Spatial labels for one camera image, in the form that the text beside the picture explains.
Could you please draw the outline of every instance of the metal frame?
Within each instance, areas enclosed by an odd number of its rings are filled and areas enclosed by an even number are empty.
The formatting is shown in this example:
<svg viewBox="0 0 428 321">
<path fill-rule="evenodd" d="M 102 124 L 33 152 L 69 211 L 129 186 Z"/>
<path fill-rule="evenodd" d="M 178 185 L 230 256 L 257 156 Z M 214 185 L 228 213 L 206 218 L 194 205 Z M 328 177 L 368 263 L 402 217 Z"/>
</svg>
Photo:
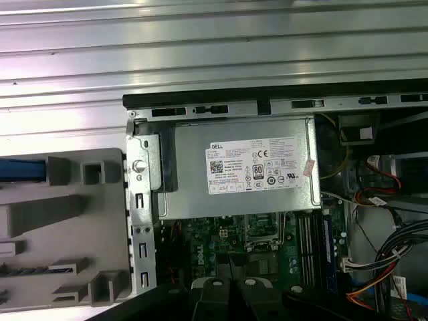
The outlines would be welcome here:
<svg viewBox="0 0 428 321">
<path fill-rule="evenodd" d="M 158 151 L 158 135 L 134 136 L 134 121 L 130 120 L 127 125 L 126 151 L 132 246 L 131 266 L 134 269 L 133 294 L 138 295 L 156 287 L 156 249 L 151 186 L 160 182 L 159 175 L 156 175 L 160 172 L 159 162 L 156 163 L 152 157 Z"/>
</svg>

